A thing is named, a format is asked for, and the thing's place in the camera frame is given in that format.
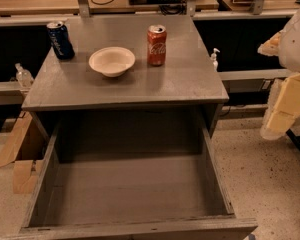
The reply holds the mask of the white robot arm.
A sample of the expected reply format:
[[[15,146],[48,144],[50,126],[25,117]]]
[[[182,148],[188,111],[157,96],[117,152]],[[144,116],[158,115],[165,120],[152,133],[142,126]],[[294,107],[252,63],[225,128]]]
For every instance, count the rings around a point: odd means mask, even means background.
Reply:
[[[284,28],[263,43],[258,52],[277,56],[282,67],[292,72],[276,79],[270,89],[260,134],[264,139],[282,137],[300,116],[300,8]]]

